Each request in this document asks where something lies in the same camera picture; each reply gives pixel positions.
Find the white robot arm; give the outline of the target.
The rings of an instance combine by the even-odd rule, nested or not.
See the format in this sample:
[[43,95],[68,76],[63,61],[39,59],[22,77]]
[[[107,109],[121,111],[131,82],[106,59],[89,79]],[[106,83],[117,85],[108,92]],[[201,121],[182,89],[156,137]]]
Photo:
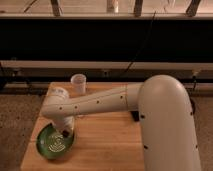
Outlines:
[[52,89],[41,108],[51,120],[120,111],[139,113],[145,171],[202,171],[190,97],[172,76],[74,98]]

